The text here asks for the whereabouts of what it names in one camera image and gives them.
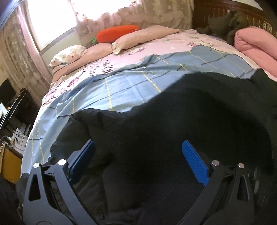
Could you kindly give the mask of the black hooded puffer jacket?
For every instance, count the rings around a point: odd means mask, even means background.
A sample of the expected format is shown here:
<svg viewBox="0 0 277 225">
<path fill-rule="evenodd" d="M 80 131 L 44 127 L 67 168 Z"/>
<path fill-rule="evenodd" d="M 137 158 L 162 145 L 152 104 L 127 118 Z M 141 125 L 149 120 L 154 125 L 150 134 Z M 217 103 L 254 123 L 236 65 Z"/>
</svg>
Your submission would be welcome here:
<svg viewBox="0 0 277 225">
<path fill-rule="evenodd" d="M 77 193 L 100 224 L 177 224 L 203 185 L 182 154 L 188 140 L 209 159 L 243 163 L 255 224 L 276 224 L 276 82 L 186 74 L 128 112 L 80 110 L 52 144 L 49 163 L 88 140 L 96 153 Z"/>
</svg>

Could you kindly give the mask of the yellow wooden cabinet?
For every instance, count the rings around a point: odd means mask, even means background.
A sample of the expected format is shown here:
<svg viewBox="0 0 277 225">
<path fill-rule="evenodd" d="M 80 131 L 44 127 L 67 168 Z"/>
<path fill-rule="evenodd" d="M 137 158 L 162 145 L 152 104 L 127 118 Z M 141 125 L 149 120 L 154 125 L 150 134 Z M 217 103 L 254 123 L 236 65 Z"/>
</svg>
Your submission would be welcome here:
<svg viewBox="0 0 277 225">
<path fill-rule="evenodd" d="M 1 148 L 1 176 L 10 183 L 15 184 L 21 175 L 21 163 L 22 160 L 12 153 L 6 145 L 3 145 Z"/>
</svg>

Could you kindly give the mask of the white floral box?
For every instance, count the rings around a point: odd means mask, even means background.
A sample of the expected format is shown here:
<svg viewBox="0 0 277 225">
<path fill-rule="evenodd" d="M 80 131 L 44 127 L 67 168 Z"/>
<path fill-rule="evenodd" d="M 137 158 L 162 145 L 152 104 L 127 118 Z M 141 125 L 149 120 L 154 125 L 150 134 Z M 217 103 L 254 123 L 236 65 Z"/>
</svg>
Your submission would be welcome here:
<svg viewBox="0 0 277 225">
<path fill-rule="evenodd" d="M 20 128 L 15 129 L 12 135 L 12 147 L 22 155 L 24 154 L 27 139 L 30 134 L 29 130 L 30 125 L 27 126 L 23 123 Z"/>
</svg>

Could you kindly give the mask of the black desk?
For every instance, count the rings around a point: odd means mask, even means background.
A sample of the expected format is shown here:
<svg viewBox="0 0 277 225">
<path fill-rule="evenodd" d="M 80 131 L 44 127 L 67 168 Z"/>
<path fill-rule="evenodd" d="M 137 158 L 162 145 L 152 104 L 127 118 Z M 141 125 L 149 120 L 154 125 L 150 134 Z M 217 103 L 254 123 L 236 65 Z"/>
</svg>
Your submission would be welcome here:
<svg viewBox="0 0 277 225">
<path fill-rule="evenodd" d="M 1 144 L 5 143 L 8 147 L 14 147 L 15 141 L 10 140 L 9 137 L 20 132 L 25 135 L 23 140 L 27 140 L 38 110 L 39 107 L 30 93 L 26 89 L 22 89 L 7 114 L 1 119 Z"/>
</svg>

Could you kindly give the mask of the blue plaid bed sheet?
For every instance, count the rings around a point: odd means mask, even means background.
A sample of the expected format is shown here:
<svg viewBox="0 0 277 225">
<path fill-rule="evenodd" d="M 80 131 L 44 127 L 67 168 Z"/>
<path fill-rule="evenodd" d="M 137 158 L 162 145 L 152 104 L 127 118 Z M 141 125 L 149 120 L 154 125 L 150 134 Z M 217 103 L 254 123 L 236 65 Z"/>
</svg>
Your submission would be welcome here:
<svg viewBox="0 0 277 225">
<path fill-rule="evenodd" d="M 29 173 L 34 163 L 48 160 L 51 145 L 76 111 L 94 108 L 126 112 L 186 74 L 216 72 L 249 78 L 257 68 L 257 64 L 241 53 L 195 46 L 187 52 L 152 54 L 107 74 L 81 71 L 64 81 L 61 89 L 51 89 L 43 100 L 27 140 L 21 172 Z"/>
</svg>

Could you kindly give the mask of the pink lace curtain left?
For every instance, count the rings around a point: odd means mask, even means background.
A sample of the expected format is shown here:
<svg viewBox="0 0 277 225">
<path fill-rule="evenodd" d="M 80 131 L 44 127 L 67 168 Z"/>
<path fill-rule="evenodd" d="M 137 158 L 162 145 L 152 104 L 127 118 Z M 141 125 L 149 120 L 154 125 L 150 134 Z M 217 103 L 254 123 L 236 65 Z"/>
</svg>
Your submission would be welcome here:
<svg viewBox="0 0 277 225">
<path fill-rule="evenodd" d="M 27 2 L 20 3 L 1 29 L 1 83 L 9 79 L 16 93 L 27 89 L 40 106 L 52 75 L 38 52 L 26 9 Z"/>
</svg>

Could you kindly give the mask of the pink lace curtain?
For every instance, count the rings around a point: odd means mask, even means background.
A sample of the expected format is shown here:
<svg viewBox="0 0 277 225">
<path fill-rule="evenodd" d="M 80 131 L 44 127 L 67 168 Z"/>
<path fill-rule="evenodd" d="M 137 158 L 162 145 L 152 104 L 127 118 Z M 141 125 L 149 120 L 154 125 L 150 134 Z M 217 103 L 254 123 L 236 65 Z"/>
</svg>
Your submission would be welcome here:
<svg viewBox="0 0 277 225">
<path fill-rule="evenodd" d="M 138 25 L 148 28 L 162 25 L 188 30 L 192 27 L 194 1 L 69 1 L 75 14 L 74 27 L 82 45 L 89 45 L 104 29 Z"/>
<path fill-rule="evenodd" d="M 1 29 L 1 83 L 9 79 L 16 93 L 27 89 L 40 106 L 52 75 L 38 52 L 26 9 L 27 2 L 20 3 Z"/>
</svg>

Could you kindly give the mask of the white floral pillow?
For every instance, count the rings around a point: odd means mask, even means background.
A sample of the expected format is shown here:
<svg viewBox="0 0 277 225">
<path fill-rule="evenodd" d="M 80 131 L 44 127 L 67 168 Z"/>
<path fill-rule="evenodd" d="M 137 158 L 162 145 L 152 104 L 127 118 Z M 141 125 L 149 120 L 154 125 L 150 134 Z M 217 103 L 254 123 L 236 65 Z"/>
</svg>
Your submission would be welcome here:
<svg viewBox="0 0 277 225">
<path fill-rule="evenodd" d="M 53 57 L 48 67 L 53 69 L 61 64 L 71 64 L 72 62 L 83 57 L 86 54 L 86 52 L 86 47 L 82 45 L 74 45 L 67 47 L 66 49 L 63 49 L 58 54 L 56 54 L 55 57 Z"/>
</svg>

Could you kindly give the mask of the pink pillow left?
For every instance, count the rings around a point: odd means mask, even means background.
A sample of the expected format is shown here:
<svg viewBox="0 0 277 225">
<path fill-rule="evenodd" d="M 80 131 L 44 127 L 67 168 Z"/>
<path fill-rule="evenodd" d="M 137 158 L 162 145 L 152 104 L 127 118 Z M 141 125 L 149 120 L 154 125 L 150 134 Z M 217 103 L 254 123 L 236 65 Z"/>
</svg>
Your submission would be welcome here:
<svg viewBox="0 0 277 225">
<path fill-rule="evenodd" d="M 96 44 L 87 49 L 87 52 L 80 59 L 66 65 L 65 67 L 58 69 L 53 74 L 52 82 L 58 81 L 62 76 L 68 75 L 71 72 L 91 63 L 97 61 L 103 57 L 106 57 L 112 53 L 112 45 L 110 43 Z"/>
</svg>

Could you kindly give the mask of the pink pillow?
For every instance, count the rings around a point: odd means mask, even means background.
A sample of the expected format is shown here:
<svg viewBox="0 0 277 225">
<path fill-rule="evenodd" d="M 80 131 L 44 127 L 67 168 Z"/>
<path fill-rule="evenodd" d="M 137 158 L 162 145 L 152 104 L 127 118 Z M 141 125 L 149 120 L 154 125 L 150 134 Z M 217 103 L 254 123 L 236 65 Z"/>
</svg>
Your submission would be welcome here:
<svg viewBox="0 0 277 225">
<path fill-rule="evenodd" d="M 66 65 L 65 67 L 58 69 L 53 74 L 52 82 L 58 81 L 62 76 L 68 75 L 71 72 L 91 63 L 97 61 L 103 57 L 106 57 L 112 53 L 112 45 L 110 43 L 96 44 L 87 49 L 87 52 L 80 59 Z"/>
<path fill-rule="evenodd" d="M 139 44 L 143 44 L 164 36 L 178 33 L 180 29 L 169 28 L 161 25 L 154 25 L 145 29 L 141 29 L 121 36 L 112 43 L 113 53 L 119 54 L 121 50 L 133 48 Z"/>
</svg>

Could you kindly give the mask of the pink folded quilt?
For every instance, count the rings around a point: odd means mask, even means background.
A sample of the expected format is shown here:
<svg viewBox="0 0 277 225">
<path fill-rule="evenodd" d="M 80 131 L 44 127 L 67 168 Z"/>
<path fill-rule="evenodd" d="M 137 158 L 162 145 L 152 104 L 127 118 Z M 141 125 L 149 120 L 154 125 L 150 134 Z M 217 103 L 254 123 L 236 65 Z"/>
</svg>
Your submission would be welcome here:
<svg viewBox="0 0 277 225">
<path fill-rule="evenodd" d="M 235 33 L 234 46 L 276 81 L 276 38 L 273 35 L 250 26 Z"/>
</svg>

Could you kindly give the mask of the dark olive garment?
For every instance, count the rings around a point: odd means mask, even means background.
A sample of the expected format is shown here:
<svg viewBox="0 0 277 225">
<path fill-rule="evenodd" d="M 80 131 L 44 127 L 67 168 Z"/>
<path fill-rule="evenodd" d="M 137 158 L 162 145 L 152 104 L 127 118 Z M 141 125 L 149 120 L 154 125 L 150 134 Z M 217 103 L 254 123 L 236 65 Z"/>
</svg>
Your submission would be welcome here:
<svg viewBox="0 0 277 225">
<path fill-rule="evenodd" d="M 210 17 L 205 28 L 196 28 L 200 34 L 215 35 L 234 46 L 235 33 L 247 28 L 249 22 L 247 17 L 239 11 L 230 11 L 221 17 Z"/>
</svg>

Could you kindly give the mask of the orange carrot plush pillow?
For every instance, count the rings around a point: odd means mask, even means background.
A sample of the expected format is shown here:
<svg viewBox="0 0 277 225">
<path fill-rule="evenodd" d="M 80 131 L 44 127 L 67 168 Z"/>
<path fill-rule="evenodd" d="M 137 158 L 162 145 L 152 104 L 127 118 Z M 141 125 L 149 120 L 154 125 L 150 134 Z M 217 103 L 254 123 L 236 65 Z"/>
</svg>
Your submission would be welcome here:
<svg viewBox="0 0 277 225">
<path fill-rule="evenodd" d="M 140 30 L 140 27 L 138 25 L 131 24 L 104 29 L 99 31 L 96 34 L 95 38 L 91 39 L 91 43 L 93 45 L 98 43 L 113 43 L 118 38 L 138 30 Z"/>
</svg>

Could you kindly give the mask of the pink pillow right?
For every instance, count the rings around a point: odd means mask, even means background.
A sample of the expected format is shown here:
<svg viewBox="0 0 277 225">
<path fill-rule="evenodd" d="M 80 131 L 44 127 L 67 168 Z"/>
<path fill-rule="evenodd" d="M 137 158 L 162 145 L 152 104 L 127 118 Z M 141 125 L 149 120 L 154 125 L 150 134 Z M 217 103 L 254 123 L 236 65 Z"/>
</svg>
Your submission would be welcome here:
<svg viewBox="0 0 277 225">
<path fill-rule="evenodd" d="M 169 28 L 161 25 L 154 25 L 145 29 L 141 29 L 121 36 L 112 43 L 113 53 L 119 54 L 121 50 L 133 48 L 139 44 L 143 44 L 164 36 L 178 33 L 180 29 Z"/>
</svg>

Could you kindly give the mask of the pink lace curtain right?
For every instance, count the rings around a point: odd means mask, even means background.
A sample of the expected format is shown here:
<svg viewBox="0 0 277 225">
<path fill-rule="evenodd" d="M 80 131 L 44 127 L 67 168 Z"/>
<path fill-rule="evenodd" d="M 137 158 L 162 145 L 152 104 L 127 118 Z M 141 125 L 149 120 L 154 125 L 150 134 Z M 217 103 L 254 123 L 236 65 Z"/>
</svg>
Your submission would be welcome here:
<svg viewBox="0 0 277 225">
<path fill-rule="evenodd" d="M 82 45 L 89 45 L 104 29 L 138 25 L 148 28 L 162 25 L 188 30 L 192 27 L 194 1 L 69 1 L 75 14 L 74 27 Z"/>
</svg>

